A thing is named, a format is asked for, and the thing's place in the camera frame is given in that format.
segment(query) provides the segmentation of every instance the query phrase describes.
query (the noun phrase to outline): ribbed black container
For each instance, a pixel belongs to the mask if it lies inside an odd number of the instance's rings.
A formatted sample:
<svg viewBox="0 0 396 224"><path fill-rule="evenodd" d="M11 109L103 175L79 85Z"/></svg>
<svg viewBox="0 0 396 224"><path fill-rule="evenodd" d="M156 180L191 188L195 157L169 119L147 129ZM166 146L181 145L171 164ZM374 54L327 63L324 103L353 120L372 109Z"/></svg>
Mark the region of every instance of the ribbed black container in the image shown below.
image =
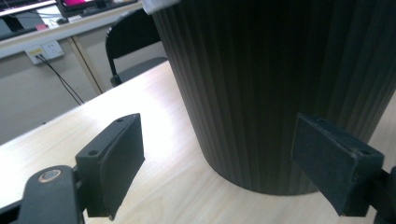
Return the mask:
<svg viewBox="0 0 396 224"><path fill-rule="evenodd" d="M314 191L290 160L296 114L368 141L395 90L393 0L182 0L153 17L207 161L246 189Z"/></svg>

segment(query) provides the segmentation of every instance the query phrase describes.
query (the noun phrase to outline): metal bolt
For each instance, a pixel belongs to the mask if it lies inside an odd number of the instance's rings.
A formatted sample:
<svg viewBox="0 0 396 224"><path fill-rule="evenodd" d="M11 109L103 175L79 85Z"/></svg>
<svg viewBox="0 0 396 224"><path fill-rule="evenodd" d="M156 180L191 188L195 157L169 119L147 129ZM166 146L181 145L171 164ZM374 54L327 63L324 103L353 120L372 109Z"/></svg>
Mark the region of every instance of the metal bolt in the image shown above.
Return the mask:
<svg viewBox="0 0 396 224"><path fill-rule="evenodd" d="M50 171L47 171L46 173L42 174L38 178L38 182L41 182L41 183L50 182L50 181L56 179L59 175L61 175L61 173L62 173L61 170L50 170Z"/></svg>

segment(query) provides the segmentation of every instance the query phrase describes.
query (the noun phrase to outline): chair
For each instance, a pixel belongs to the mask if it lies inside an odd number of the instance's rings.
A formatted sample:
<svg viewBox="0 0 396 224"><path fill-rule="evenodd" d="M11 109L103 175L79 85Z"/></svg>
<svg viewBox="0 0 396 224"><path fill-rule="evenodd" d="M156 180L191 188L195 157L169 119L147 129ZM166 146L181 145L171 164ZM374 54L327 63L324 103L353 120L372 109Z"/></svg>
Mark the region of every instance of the chair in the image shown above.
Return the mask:
<svg viewBox="0 0 396 224"><path fill-rule="evenodd" d="M143 9L122 14L108 29L106 37L106 53L110 63L113 87L136 77L150 68L167 61L164 57L156 57L117 72L115 59L161 41L151 16Z"/></svg>

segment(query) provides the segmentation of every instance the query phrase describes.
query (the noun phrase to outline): power outlet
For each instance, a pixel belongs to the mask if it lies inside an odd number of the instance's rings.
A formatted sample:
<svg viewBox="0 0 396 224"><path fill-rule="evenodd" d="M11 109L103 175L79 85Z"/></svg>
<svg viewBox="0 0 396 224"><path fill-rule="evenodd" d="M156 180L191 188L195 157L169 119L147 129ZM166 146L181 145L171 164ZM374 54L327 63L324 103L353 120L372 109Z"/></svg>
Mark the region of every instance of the power outlet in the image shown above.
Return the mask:
<svg viewBox="0 0 396 224"><path fill-rule="evenodd" d="M52 41L48 44L43 44L37 46L35 48L27 49L26 51L27 56L29 56L30 60L32 60L33 64L42 63L41 60L37 59L37 55L42 55L46 60L58 58L64 55L64 51L62 50L61 46L57 41Z"/></svg>

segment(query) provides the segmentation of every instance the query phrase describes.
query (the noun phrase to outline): light wood tabletop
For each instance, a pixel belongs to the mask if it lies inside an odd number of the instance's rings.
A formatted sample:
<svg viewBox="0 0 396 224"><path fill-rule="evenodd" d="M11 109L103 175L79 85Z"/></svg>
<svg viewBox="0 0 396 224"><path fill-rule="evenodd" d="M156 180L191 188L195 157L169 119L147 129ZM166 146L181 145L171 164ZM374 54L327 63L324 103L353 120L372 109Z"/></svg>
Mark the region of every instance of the light wood tabletop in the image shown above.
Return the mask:
<svg viewBox="0 0 396 224"><path fill-rule="evenodd" d="M111 222L87 223L373 223L339 217L320 193L271 196L219 176L206 162L169 63L89 101L0 147L0 207L22 197L27 179L53 166L74 166L75 155L114 119L140 113L146 160ZM396 162L396 99L390 102L370 145Z"/></svg>

